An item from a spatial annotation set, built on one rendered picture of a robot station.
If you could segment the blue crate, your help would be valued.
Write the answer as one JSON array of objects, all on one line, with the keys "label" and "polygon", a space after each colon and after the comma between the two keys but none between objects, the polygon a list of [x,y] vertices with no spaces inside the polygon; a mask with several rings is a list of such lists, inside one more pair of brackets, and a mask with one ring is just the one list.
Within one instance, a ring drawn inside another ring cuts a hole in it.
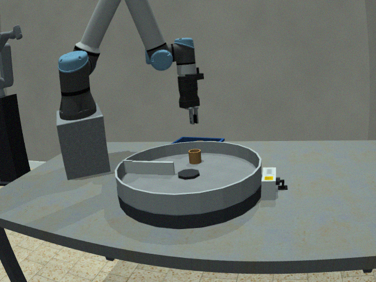
[{"label": "blue crate", "polygon": [[[217,141],[217,142],[223,142],[224,138],[209,138],[209,137],[181,137],[180,139],[177,139],[173,143],[181,143],[181,142],[195,142],[195,141]],[[171,144],[173,144],[171,143]]]}]

